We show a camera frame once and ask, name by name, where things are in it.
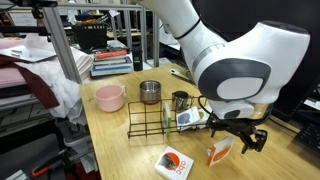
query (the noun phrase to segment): pink bowl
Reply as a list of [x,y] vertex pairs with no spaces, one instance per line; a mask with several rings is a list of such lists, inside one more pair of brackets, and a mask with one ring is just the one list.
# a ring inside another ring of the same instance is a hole
[[95,92],[98,106],[105,112],[119,110],[124,104],[125,95],[125,86],[118,85],[107,85]]

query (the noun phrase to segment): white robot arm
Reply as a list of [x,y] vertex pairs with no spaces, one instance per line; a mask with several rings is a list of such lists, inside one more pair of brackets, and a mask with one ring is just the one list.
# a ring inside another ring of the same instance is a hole
[[131,1],[154,12],[179,41],[195,83],[213,110],[207,122],[213,134],[227,130],[244,142],[242,153],[261,151],[267,132],[255,126],[268,119],[280,89],[303,59],[310,41],[307,31],[263,21],[226,42],[205,27],[189,0]]

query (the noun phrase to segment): dish rack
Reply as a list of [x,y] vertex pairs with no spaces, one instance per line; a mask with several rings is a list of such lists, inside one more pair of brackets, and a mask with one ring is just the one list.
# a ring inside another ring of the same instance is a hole
[[[207,105],[207,99],[205,98],[199,98],[199,97],[192,97],[193,104],[188,104],[188,108],[191,107],[198,107],[201,108],[200,103],[203,106]],[[171,125],[170,127],[165,127],[162,122],[162,107],[164,103],[168,103],[170,107],[170,113],[171,113]],[[129,110],[129,131],[127,132],[128,138],[135,136],[148,136],[148,135],[157,135],[157,134],[167,134],[168,131],[170,133],[181,133],[185,131],[197,131],[201,130],[199,129],[200,126],[204,126],[203,124],[194,124],[194,125],[184,125],[184,126],[178,126],[176,122],[176,116],[177,114],[181,112],[177,112],[173,110],[172,108],[172,99],[161,99],[158,103],[153,105],[148,105],[143,103],[142,101],[136,101],[136,102],[129,102],[128,103],[128,110]]]

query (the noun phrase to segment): pink cloth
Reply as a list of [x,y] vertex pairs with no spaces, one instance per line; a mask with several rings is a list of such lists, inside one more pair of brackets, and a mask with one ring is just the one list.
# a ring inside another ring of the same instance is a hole
[[[7,40],[0,39],[0,49],[6,49],[13,46],[19,46],[24,43],[24,39],[21,40]],[[0,88],[12,87],[26,84],[26,81],[16,68],[1,68],[0,69]]]

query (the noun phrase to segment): bottle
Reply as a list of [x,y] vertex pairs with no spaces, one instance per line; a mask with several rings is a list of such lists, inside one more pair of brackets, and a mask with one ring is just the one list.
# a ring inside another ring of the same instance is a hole
[[142,71],[142,50],[140,41],[132,42],[132,57],[134,71]]

